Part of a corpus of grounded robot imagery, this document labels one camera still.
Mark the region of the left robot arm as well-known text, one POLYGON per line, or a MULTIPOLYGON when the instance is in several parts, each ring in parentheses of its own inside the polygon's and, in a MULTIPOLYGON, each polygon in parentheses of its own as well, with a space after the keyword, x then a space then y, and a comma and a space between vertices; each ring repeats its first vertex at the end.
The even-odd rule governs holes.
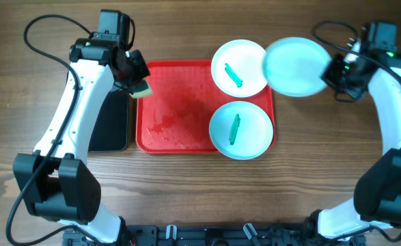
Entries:
POLYGON ((94 126, 112 88, 133 98, 152 93, 134 39, 129 15, 101 11, 97 30, 70 47, 66 87, 47 131, 31 154, 18 154, 13 164, 20 189, 16 203, 94 245, 135 244, 125 220, 102 204, 100 184, 87 168, 94 126))

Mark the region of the light blue plate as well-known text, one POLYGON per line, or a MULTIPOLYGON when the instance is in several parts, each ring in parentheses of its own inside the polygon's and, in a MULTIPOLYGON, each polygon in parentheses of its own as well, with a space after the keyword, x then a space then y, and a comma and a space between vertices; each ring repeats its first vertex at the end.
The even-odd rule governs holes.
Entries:
POLYGON ((266 48, 262 72, 275 92, 307 97, 327 87, 321 76, 330 62, 331 56, 318 43, 300 37, 282 38, 266 48))
POLYGON ((245 101, 219 107, 210 119, 209 135, 214 147, 236 160, 254 159, 273 141, 273 123, 259 106, 245 101))

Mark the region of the green yellow sponge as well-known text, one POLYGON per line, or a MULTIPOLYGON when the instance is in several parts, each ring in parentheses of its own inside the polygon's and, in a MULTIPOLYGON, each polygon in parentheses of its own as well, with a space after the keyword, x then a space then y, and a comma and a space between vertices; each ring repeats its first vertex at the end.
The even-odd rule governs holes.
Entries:
POLYGON ((144 98, 151 94, 152 88, 145 79, 138 81, 137 84, 132 86, 130 89, 130 95, 132 98, 144 98))

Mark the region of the white plate top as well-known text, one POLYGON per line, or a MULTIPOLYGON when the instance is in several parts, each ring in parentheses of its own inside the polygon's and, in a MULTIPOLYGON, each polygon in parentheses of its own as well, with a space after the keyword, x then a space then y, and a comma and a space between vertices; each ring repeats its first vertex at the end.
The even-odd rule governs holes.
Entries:
POLYGON ((211 61, 211 75, 224 93, 246 98, 261 92, 267 85, 262 72, 266 51, 250 40, 232 40, 223 44, 211 61))

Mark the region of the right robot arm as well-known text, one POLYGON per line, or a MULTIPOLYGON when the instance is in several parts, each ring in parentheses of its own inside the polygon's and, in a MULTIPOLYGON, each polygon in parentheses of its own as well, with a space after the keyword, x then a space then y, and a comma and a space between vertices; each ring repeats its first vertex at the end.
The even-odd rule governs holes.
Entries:
POLYGON ((347 47, 321 38, 317 23, 312 35, 339 50, 321 79, 336 101, 348 96, 355 103, 369 94, 375 104, 383 141, 383 155, 359 179, 348 201, 317 210, 306 222, 307 233, 320 245, 340 244, 376 230, 389 242, 401 241, 401 53, 397 52, 397 26, 386 21, 363 24, 347 47))

